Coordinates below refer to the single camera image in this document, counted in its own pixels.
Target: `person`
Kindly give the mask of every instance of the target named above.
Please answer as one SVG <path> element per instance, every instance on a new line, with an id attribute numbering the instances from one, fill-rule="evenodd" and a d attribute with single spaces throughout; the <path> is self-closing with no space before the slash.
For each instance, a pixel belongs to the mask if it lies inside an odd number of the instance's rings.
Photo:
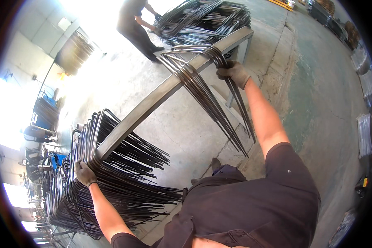
<path id="1" fill-rule="evenodd" d="M 181 210 L 152 248 L 309 247 L 321 206 L 320 194 L 294 152 L 277 112 L 242 64 L 228 61 L 220 79 L 231 77 L 245 90 L 266 166 L 266 177 L 247 181 L 233 166 L 213 158 L 213 176 L 193 182 Z M 95 215 L 112 246 L 148 248 L 124 224 L 99 189 L 94 172 L 82 161 L 76 177 L 89 187 Z"/>
<path id="2" fill-rule="evenodd" d="M 46 132 L 44 130 L 38 129 L 34 126 L 28 126 L 23 131 L 23 137 L 26 141 L 35 141 L 38 143 L 51 143 L 54 142 L 53 139 L 47 139 L 46 136 L 50 135 L 51 133 Z"/>
<path id="3" fill-rule="evenodd" d="M 120 8 L 117 31 L 127 38 L 150 61 L 160 63 L 153 53 L 164 50 L 164 47 L 156 47 L 150 41 L 147 32 L 142 26 L 148 27 L 159 37 L 162 30 L 142 20 L 143 8 L 154 14 L 157 21 L 162 17 L 154 11 L 147 0 L 125 0 Z"/>

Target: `factory floor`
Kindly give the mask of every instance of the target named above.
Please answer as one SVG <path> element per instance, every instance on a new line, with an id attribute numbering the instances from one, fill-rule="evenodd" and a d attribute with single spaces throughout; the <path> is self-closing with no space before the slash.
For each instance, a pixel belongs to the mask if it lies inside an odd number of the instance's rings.
<path id="1" fill-rule="evenodd" d="M 251 11 L 254 31 L 246 68 L 279 112 L 289 139 L 310 170 L 322 205 L 311 247 L 326 247 L 343 214 L 355 205 L 354 185 L 362 176 L 358 160 L 356 117 L 367 113 L 359 78 L 350 60 L 352 52 L 327 28 L 296 3 L 293 12 L 266 0 L 235 0 Z M 160 40 L 149 34 L 156 45 Z M 206 82 L 227 95 L 215 68 L 202 73 Z M 170 73 L 147 60 L 125 39 L 116 52 L 93 55 L 66 88 L 58 125 L 62 152 L 70 151 L 70 133 L 104 108 L 124 118 Z M 237 152 L 218 126 L 184 89 L 180 89 L 136 129 L 135 133 L 170 154 L 170 167 L 154 171 L 162 186 L 190 187 L 192 178 L 208 176 L 212 157 L 239 166 L 248 179 L 265 176 L 259 144 L 248 139 L 231 117 L 249 153 Z M 180 209 L 167 207 L 163 222 L 140 225 L 136 234 L 146 244 L 163 235 L 165 223 Z M 102 238 L 90 242 L 77 234 L 72 245 L 109 247 Z"/>

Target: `gloved hand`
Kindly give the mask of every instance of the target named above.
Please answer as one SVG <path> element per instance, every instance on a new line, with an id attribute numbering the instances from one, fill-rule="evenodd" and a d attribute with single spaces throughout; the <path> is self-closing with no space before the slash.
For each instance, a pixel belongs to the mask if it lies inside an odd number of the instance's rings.
<path id="1" fill-rule="evenodd" d="M 87 186 L 87 188 L 97 181 L 95 173 L 82 160 L 75 162 L 74 168 L 76 169 L 77 180 Z"/>
<path id="2" fill-rule="evenodd" d="M 229 65 L 229 69 L 219 68 L 216 71 L 216 75 L 220 80 L 224 80 L 224 77 L 231 77 L 236 85 L 243 90 L 251 76 L 240 62 L 235 60 L 227 60 L 227 63 Z"/>
<path id="3" fill-rule="evenodd" d="M 161 37 L 161 33 L 162 33 L 163 31 L 161 30 L 161 29 L 159 29 L 158 27 L 155 27 L 154 28 L 154 33 L 158 36 L 158 37 Z"/>
<path id="4" fill-rule="evenodd" d="M 160 14 L 155 14 L 154 16 L 156 17 L 156 21 L 159 21 L 159 19 L 161 19 L 161 18 L 163 17 L 163 16 L 160 15 Z"/>

